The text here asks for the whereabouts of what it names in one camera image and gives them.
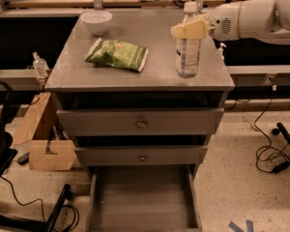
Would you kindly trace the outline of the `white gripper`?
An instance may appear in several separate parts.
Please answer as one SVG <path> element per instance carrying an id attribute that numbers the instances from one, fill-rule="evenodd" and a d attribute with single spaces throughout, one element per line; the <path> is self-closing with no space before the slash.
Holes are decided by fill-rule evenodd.
<path id="1" fill-rule="evenodd" d="M 241 2 L 227 3 L 215 7 L 210 13 L 198 14 L 189 22 L 182 22 L 171 27 L 175 39 L 204 39 L 208 35 L 218 41 L 236 41 L 240 38 L 239 14 Z"/>

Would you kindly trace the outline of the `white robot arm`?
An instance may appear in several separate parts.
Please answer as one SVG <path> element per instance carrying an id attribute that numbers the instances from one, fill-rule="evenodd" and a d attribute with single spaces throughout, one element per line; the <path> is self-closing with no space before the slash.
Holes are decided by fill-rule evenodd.
<path id="1" fill-rule="evenodd" d="M 290 0 L 246 0 L 215 7 L 205 14 L 184 17 L 171 27 L 175 39 L 237 41 L 256 39 L 290 45 Z"/>

